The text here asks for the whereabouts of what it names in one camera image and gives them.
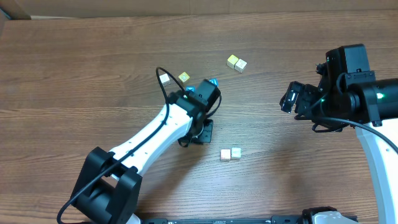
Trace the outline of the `red letter Y block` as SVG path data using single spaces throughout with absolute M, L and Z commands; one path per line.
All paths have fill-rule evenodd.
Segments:
M 231 160 L 231 150 L 230 149 L 222 149 L 220 151 L 220 160 L 221 161 L 230 161 Z

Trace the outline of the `green letter V block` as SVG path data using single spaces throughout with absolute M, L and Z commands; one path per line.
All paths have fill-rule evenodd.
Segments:
M 233 147 L 231 149 L 231 158 L 240 159 L 242 157 L 242 149 L 239 147 Z

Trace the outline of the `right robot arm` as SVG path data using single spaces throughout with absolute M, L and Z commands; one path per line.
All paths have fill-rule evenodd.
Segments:
M 318 86 L 291 82 L 281 110 L 316 133 L 356 131 L 371 173 L 380 223 L 397 223 L 397 79 L 377 80 L 363 44 L 325 54 Z

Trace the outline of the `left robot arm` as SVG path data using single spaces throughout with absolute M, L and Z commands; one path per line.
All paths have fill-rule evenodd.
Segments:
M 71 205 L 91 223 L 142 223 L 135 215 L 144 174 L 172 145 L 211 141 L 213 105 L 221 103 L 216 80 L 166 97 L 159 114 L 131 139 L 110 151 L 94 148 L 86 157 Z

